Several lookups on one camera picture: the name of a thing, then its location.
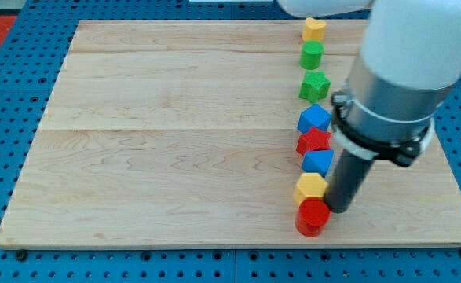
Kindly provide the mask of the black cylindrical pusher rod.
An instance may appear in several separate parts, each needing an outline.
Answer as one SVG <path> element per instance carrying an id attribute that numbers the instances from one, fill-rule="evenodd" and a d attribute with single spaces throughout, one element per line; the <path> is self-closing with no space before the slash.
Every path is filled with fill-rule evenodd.
<path id="1" fill-rule="evenodd" d="M 346 150 L 342 152 L 324 195 L 331 212 L 343 213 L 349 208 L 373 163 L 373 159 L 361 159 Z"/>

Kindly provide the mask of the black clamp ring mount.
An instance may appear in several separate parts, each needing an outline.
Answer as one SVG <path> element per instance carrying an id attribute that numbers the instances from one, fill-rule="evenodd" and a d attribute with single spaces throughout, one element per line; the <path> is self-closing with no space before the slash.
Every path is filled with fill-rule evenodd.
<path id="1" fill-rule="evenodd" d="M 331 105 L 335 139 L 346 152 L 366 163 L 388 160 L 409 167 L 434 134 L 431 116 L 414 121 L 378 116 L 363 107 L 348 90 L 333 93 Z"/>

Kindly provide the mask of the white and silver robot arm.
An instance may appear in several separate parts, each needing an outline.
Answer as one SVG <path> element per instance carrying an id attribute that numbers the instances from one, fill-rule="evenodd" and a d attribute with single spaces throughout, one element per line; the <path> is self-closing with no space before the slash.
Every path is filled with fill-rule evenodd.
<path id="1" fill-rule="evenodd" d="M 461 1 L 280 0 L 295 17 L 370 9 L 344 87 L 331 97 L 331 127 L 342 146 L 324 201 L 350 206 L 375 160 L 410 166 L 429 145 L 434 113 L 461 77 Z"/>

